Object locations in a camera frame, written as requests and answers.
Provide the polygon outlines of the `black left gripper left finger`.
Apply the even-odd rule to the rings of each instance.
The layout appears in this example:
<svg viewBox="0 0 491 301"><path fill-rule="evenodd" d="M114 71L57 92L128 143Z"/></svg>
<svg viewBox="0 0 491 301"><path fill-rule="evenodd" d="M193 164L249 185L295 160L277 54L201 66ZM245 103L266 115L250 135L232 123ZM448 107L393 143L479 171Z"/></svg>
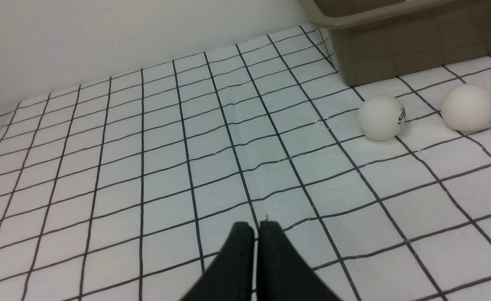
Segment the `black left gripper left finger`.
<svg viewBox="0 0 491 301"><path fill-rule="evenodd" d="M253 283L254 231L236 222L227 239L183 301L249 301Z"/></svg>

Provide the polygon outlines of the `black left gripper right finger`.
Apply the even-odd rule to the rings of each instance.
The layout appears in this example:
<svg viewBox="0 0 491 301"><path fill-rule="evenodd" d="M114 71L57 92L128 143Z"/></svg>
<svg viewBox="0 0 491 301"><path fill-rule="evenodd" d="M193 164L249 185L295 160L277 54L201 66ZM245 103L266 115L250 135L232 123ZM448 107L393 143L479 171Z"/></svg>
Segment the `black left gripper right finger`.
<svg viewBox="0 0 491 301"><path fill-rule="evenodd" d="M340 300L299 255L278 222L261 222L257 253L259 301Z"/></svg>

